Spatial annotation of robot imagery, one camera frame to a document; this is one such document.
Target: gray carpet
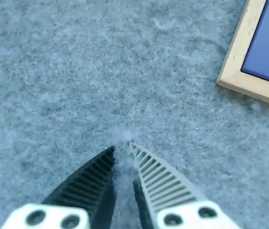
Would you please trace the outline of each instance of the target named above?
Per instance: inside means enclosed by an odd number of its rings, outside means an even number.
[[[269,229],[269,105],[216,86],[244,4],[0,0],[0,226],[133,137]],[[140,228],[123,190],[112,228]]]

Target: gripper jaw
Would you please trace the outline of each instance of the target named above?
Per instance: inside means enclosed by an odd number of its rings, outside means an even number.
[[[129,143],[138,166],[134,181],[135,198],[142,228],[156,228],[158,213],[207,198],[178,170],[134,142]]]
[[[113,167],[112,146],[76,170],[42,204],[85,209],[91,228],[109,228],[116,200]]]

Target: wooden frame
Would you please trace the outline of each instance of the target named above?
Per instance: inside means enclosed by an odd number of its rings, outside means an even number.
[[[267,0],[247,0],[217,84],[269,103],[269,81],[241,72]]]

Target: screw hole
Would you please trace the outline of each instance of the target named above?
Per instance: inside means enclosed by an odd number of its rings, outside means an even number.
[[[175,226],[175,225],[180,225],[182,224],[182,218],[179,215],[175,214],[168,214],[164,218],[164,223],[167,226]]]
[[[214,218],[217,216],[217,213],[212,208],[203,207],[200,208],[198,214],[201,218]]]
[[[67,216],[63,221],[62,221],[62,228],[63,229],[73,229],[77,227],[79,224],[79,217],[76,215],[70,215]]]
[[[28,215],[26,218],[26,223],[30,226],[35,226],[37,224],[40,224],[45,218],[45,212],[42,210],[37,210],[32,212]]]

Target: carpet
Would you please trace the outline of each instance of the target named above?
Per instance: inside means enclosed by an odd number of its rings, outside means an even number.
[[[241,227],[269,229],[269,105],[216,86],[244,5],[0,0],[0,226],[134,138]],[[121,190],[112,228],[139,229]]]

